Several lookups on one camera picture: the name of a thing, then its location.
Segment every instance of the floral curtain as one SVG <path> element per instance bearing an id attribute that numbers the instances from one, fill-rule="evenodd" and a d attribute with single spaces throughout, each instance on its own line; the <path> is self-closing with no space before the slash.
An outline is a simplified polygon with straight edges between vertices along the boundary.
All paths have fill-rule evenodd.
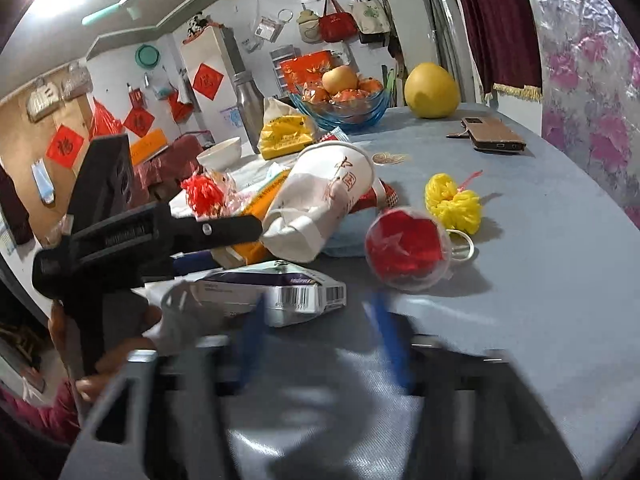
<path id="1" fill-rule="evenodd" d="M 542 54 L 542 136 L 640 228 L 640 52 L 608 0 L 530 0 Z"/>

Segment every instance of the white bowl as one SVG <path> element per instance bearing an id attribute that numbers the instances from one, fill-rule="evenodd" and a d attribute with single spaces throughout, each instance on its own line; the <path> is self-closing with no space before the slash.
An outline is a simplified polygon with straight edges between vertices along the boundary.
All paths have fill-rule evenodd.
<path id="1" fill-rule="evenodd" d="M 205 170 L 223 171 L 240 160 L 241 155 L 240 137 L 234 137 L 204 150 L 196 157 L 196 160 L 204 166 Z"/>

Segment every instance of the yellow yarn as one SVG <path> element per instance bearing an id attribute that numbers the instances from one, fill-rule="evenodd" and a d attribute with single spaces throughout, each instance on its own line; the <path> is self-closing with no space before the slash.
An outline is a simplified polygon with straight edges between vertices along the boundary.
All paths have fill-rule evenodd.
<path id="1" fill-rule="evenodd" d="M 455 181 L 446 173 L 435 174 L 427 182 L 424 205 L 447 229 L 473 235 L 480 228 L 480 197 L 470 189 L 458 192 Z"/>

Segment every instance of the red yarn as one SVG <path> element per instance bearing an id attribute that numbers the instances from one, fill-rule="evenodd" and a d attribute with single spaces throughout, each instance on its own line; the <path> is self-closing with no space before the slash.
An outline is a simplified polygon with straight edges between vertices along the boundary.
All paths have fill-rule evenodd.
<path id="1" fill-rule="evenodd" d="M 402 210 L 385 212 L 367 234 L 365 247 L 383 279 L 424 276 L 444 259 L 437 225 Z"/>
<path id="2" fill-rule="evenodd" d="M 225 203 L 225 195 L 206 174 L 193 174 L 180 184 L 187 192 L 187 204 L 197 216 L 217 216 Z"/>

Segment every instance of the white tote bag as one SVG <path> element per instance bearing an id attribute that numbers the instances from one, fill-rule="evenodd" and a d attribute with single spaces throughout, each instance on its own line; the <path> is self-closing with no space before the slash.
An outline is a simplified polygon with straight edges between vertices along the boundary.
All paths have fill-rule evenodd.
<path id="1" fill-rule="evenodd" d="M 385 9 L 379 0 L 357 0 L 351 13 L 362 34 L 386 34 L 391 31 Z"/>

